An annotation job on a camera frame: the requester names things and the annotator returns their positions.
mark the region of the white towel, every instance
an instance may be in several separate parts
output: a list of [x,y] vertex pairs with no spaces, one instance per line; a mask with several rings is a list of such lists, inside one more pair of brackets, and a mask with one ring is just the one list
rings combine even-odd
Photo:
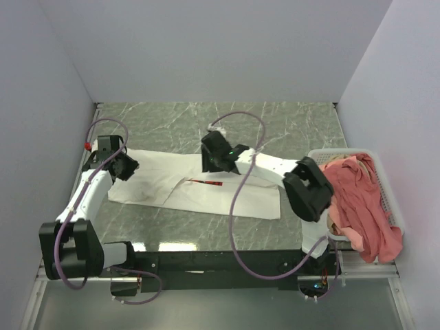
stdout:
[[[140,167],[128,181],[116,180],[109,200],[194,212],[227,215],[242,176],[234,173],[203,173],[201,155],[178,155],[128,149]],[[221,182],[221,186],[199,181]],[[250,176],[237,199],[234,215],[280,219],[278,186]]]

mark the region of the folded fabric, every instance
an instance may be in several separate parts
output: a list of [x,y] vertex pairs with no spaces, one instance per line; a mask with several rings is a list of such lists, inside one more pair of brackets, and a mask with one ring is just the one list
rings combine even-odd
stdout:
[[367,263],[376,256],[381,263],[393,260],[402,250],[402,233],[388,223],[371,157],[358,153],[320,168],[335,190],[329,216],[337,231],[350,239]]
[[[140,167],[128,181],[116,180],[109,191],[110,201],[227,215],[243,179],[234,173],[203,173],[200,155],[132,149],[127,153]],[[280,219],[278,186],[249,177],[237,199],[234,215]]]

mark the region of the laundry basket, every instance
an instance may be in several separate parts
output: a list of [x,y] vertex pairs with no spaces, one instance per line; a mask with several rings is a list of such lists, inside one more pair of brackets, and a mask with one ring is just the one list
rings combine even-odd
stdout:
[[[382,167],[379,157],[376,156],[372,151],[367,149],[358,148],[328,148],[328,149],[315,149],[309,152],[309,157],[312,158],[318,165],[327,163],[332,157],[336,155],[352,155],[354,153],[366,153],[374,161],[376,167],[376,177],[379,182],[380,187],[380,201],[385,212],[390,211],[391,215],[388,217],[388,222],[390,226],[396,226],[400,228],[401,234],[404,234],[404,222],[402,220],[402,215],[395,201],[393,191],[391,190],[390,184],[386,179],[384,168]],[[348,241],[345,236],[335,236],[330,235],[332,238],[338,241]]]

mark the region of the wire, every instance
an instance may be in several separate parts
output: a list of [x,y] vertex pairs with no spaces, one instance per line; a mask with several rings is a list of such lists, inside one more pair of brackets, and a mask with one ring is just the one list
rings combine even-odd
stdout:
[[[80,285],[75,285],[72,282],[70,282],[66,275],[64,274],[64,271],[61,267],[61,262],[60,262],[60,244],[61,244],[61,237],[63,236],[63,233],[65,231],[65,228],[67,227],[67,225],[69,224],[69,222],[72,220],[72,217],[74,216],[76,209],[78,208],[78,206],[80,205],[81,201],[83,200],[83,197],[85,195],[85,193],[87,192],[88,187],[90,186],[90,183],[92,181],[92,179],[96,176],[96,174],[101,171],[104,166],[109,163],[113,158],[115,158],[119,153],[122,152],[122,150],[127,149],[126,145],[127,145],[127,141],[129,139],[129,130],[127,129],[127,126],[125,126],[121,121],[117,120],[117,119],[113,119],[113,118],[101,118],[98,119],[94,122],[91,123],[89,129],[87,130],[87,134],[86,136],[89,135],[90,130],[99,122],[104,122],[104,121],[110,121],[110,122],[115,122],[117,124],[119,124],[124,130],[125,130],[125,141],[122,141],[122,145],[119,147],[119,149],[113,153],[112,155],[110,155],[105,161],[103,161],[88,177],[87,181],[85,182],[84,186],[82,187],[78,197],[76,198],[75,202],[74,202],[74,206],[73,208],[69,211],[69,213],[67,214],[66,220],[63,222],[63,224],[60,227],[60,230],[58,231],[58,234],[56,235],[55,238],[55,247],[54,247],[54,260],[55,260],[55,268],[56,271],[58,272],[58,275],[60,276],[61,280],[64,282],[64,284],[66,284],[67,287],[69,287],[72,290],[80,290],[85,286],[85,283],[87,282],[87,277],[84,277],[84,281],[80,284]],[[119,268],[116,266],[111,267],[114,270],[118,270],[118,271],[123,271],[123,272],[128,272],[128,273],[133,273],[133,274],[143,274],[143,275],[147,275],[147,276],[151,276],[156,278],[159,281],[159,290],[157,291],[157,293],[144,301],[140,301],[140,302],[128,302],[128,301],[124,301],[121,300],[120,298],[116,298],[119,301],[124,301],[124,303],[128,304],[128,305],[141,305],[144,303],[148,303],[154,299],[156,299],[159,295],[160,292],[162,291],[162,280],[161,278],[153,273],[149,273],[149,272],[143,272],[140,270],[131,270],[131,269],[124,269],[124,268]]]
[[[258,139],[258,142],[256,143],[256,146],[255,146],[255,152],[254,152],[254,154],[252,155],[252,162],[251,162],[251,164],[250,164],[250,167],[249,167],[249,169],[247,170],[246,174],[244,175],[243,179],[241,180],[241,182],[240,182],[240,184],[239,184],[239,187],[237,188],[236,192],[234,193],[234,196],[233,196],[232,201],[231,201],[231,206],[230,206],[230,209],[229,209],[229,240],[230,240],[230,243],[231,243],[232,252],[234,253],[234,255],[235,255],[235,259],[237,260],[237,262],[239,263],[239,265],[240,265],[240,266],[241,266],[241,267],[242,267],[242,268],[243,268],[248,274],[252,275],[253,277],[259,278],[259,279],[261,279],[261,280],[269,280],[269,281],[280,280],[280,279],[282,279],[282,278],[286,278],[286,277],[292,275],[292,274],[295,273],[297,270],[299,270],[299,269],[304,265],[304,263],[307,261],[307,259],[310,257],[311,253],[312,253],[312,252],[318,247],[318,245],[319,245],[322,241],[324,241],[325,239],[327,239],[327,237],[326,237],[326,236],[323,236],[323,237],[321,237],[320,239],[318,239],[318,241],[316,241],[316,243],[311,247],[309,253],[306,254],[306,256],[304,257],[304,259],[303,259],[301,262],[299,262],[299,264],[297,264],[297,266],[295,266],[293,269],[289,270],[287,273],[284,273],[284,274],[281,274],[281,275],[276,275],[276,276],[265,276],[265,275],[257,274],[256,272],[253,272],[251,269],[249,269],[249,268],[247,267],[247,265],[241,260],[241,258],[240,258],[240,256],[239,256],[239,253],[238,253],[238,251],[237,251],[237,247],[235,246],[234,235],[233,235],[233,233],[232,233],[232,228],[233,228],[233,225],[234,225],[234,216],[233,216],[233,214],[234,214],[234,207],[235,207],[235,203],[237,202],[237,197],[239,196],[239,194],[240,194],[240,192],[241,192],[241,189],[242,189],[243,186],[245,185],[246,180],[248,180],[248,177],[250,176],[250,173],[252,172],[252,169],[255,167],[256,156],[258,155],[258,153],[259,153],[259,149],[260,149],[261,146],[263,145],[263,141],[264,141],[264,138],[265,138],[265,134],[266,134],[266,126],[265,126],[264,121],[263,121],[260,117],[258,117],[257,115],[254,115],[253,113],[247,112],[247,111],[233,111],[233,112],[229,112],[229,113],[227,113],[227,114],[225,114],[225,115],[223,115],[223,116],[221,116],[221,117],[218,117],[216,120],[214,120],[214,121],[211,123],[210,126],[214,126],[214,125],[215,125],[216,123],[218,123],[220,120],[222,120],[222,119],[224,119],[224,118],[226,118],[226,117],[228,117],[228,116],[235,115],[235,114],[248,115],[248,116],[251,116],[251,117],[257,119],[257,120],[260,122],[260,126],[261,126],[261,137]],[[337,279],[337,278],[338,278],[338,272],[339,272],[338,250],[337,250],[336,244],[334,244],[334,242],[333,242],[331,239],[329,239],[329,240],[331,241],[332,245],[333,245],[334,248],[335,248],[335,253],[336,253],[336,263],[337,263],[337,266],[336,266],[336,267],[337,267],[337,269],[338,269],[337,272],[336,272],[336,275],[335,275],[335,279]]]

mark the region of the pile of clothes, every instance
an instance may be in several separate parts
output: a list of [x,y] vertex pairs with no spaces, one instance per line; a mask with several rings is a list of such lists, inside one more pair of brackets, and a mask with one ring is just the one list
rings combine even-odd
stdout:
[[380,202],[373,160],[366,153],[339,155],[320,165],[335,190],[327,224],[335,235],[346,236],[351,247],[372,263],[392,261],[402,250],[402,233],[388,222]]

